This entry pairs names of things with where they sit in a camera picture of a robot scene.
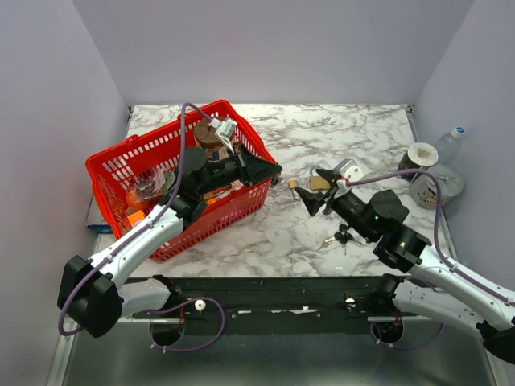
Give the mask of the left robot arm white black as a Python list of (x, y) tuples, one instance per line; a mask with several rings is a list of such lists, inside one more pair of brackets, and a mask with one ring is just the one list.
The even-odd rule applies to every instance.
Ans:
[(210, 162), (199, 147), (182, 147), (175, 181), (150, 214), (110, 247), (88, 259), (78, 255), (64, 266), (57, 298), (58, 331), (69, 316), (79, 330), (98, 338), (122, 316), (128, 300), (122, 287), (145, 259), (163, 244), (187, 231), (206, 211), (205, 195), (235, 181), (254, 187), (282, 173), (276, 163), (252, 154), (242, 143), (227, 158)]

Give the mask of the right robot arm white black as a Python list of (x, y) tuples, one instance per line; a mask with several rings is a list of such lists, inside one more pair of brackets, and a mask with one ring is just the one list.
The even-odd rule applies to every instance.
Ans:
[(388, 278), (386, 287), (370, 295), (381, 315), (397, 309), (460, 328), (481, 339), (484, 348), (507, 363), (514, 362), (514, 292), (469, 269), (442, 252), (437, 239), (428, 240), (404, 221), (409, 210), (391, 190), (363, 202), (352, 188), (364, 179), (348, 179), (335, 170), (320, 169), (331, 185), (325, 193), (295, 190), (309, 214), (320, 208), (335, 212), (368, 243), (379, 260), (428, 284), (427, 289), (404, 277)]

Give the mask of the black-headed key bunch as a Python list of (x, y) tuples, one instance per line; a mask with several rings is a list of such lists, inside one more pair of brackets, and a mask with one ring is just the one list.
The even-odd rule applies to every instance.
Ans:
[(347, 246), (349, 244), (356, 244), (358, 246), (362, 245), (362, 242), (358, 240), (351, 232), (350, 226), (347, 224), (341, 224), (337, 232), (335, 232), (332, 236), (328, 237), (323, 243), (322, 246), (326, 247), (331, 243), (339, 243), (343, 250), (344, 255), (347, 254)]

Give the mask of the large brass padlock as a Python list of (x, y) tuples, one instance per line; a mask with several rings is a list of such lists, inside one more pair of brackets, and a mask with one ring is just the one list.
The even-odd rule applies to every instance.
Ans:
[(330, 189), (330, 183), (317, 172), (321, 168), (320, 165), (314, 165), (310, 169), (310, 188), (312, 191), (327, 191)]

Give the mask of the small brass padlock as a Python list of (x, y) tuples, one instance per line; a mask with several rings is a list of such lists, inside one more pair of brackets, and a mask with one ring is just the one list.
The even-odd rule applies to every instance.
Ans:
[(293, 199), (295, 200), (298, 200), (299, 199), (299, 195), (296, 193), (296, 188), (299, 186), (299, 183), (297, 180), (295, 179), (291, 179), (288, 181), (288, 187), (289, 187), (289, 190), (292, 194), (292, 197)]

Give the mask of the brown-lid ice cream cup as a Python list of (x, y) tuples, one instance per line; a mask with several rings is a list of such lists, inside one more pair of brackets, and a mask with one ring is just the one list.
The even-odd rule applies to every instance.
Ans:
[(193, 127), (196, 145), (205, 150), (210, 161), (220, 160), (222, 142), (216, 137), (216, 130), (203, 118)]

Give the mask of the orange fruit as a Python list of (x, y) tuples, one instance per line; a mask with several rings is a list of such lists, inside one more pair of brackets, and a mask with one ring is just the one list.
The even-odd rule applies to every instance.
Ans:
[(135, 189), (129, 189), (126, 193), (126, 205), (137, 211), (145, 211), (149, 207), (149, 201), (143, 199)]

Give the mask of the orange snack box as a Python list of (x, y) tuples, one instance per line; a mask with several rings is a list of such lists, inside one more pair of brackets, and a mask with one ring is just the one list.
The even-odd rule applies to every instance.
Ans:
[(126, 217), (129, 222), (129, 225), (132, 228), (135, 228), (146, 218), (146, 214), (144, 211), (141, 211), (141, 210), (130, 211)]

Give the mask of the clear plastic water bottle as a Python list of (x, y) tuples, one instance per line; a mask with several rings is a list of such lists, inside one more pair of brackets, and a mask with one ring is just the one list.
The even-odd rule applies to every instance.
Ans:
[(442, 135), (435, 143), (434, 148), (438, 152), (438, 164), (449, 165), (459, 154), (462, 141), (465, 135), (465, 128), (456, 126), (451, 132)]

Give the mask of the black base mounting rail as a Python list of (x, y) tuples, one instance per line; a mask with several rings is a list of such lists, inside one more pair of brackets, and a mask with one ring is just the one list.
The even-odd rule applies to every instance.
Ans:
[(404, 277), (173, 277), (164, 314), (190, 335), (364, 334), (369, 319), (394, 318), (394, 292)]

